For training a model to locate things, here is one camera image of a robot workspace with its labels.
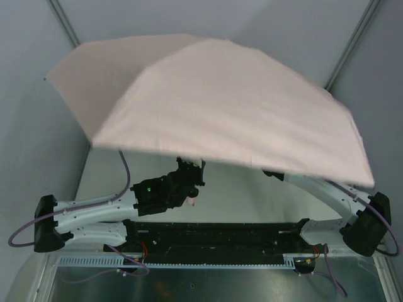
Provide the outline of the pink folding umbrella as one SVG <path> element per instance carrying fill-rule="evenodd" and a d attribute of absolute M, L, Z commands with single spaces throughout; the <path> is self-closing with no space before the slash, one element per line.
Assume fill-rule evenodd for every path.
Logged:
<path fill-rule="evenodd" d="M 83 43 L 47 80 L 94 147 L 375 184 L 343 104 L 230 40 L 173 34 Z"/>

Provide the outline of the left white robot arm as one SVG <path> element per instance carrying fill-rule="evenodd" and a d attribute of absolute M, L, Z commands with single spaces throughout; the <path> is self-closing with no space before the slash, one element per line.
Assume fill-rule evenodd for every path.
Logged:
<path fill-rule="evenodd" d="M 164 213 L 198 196 L 206 162 L 178 157 L 164 176 L 127 185 L 127 191 L 84 201 L 41 197 L 35 210 L 34 251 L 54 252 L 73 242 L 119 246 L 126 242 L 125 220 Z"/>

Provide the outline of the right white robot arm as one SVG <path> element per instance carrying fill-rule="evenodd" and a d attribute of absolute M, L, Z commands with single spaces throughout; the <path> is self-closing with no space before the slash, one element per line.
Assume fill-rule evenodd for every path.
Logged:
<path fill-rule="evenodd" d="M 378 252 L 391 225 L 389 198 L 381 192 L 371 196 L 354 187 L 307 176 L 263 172 L 268 177 L 294 185 L 334 210 L 340 218 L 304 220 L 300 236 L 310 245 L 346 247 L 360 256 Z"/>

